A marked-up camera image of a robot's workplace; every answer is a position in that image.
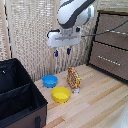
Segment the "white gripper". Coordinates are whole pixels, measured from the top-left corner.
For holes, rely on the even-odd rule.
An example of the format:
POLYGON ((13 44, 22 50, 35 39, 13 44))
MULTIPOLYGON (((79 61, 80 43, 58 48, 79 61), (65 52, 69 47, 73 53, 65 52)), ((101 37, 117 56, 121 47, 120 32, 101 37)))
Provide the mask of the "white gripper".
MULTIPOLYGON (((70 29, 56 29, 51 30, 47 34, 47 45, 51 48, 55 48, 55 57, 58 57, 59 52, 57 47, 71 46, 78 44, 81 40, 81 28, 74 27, 70 29)), ((70 55, 71 47, 67 48, 67 55, 70 55)))

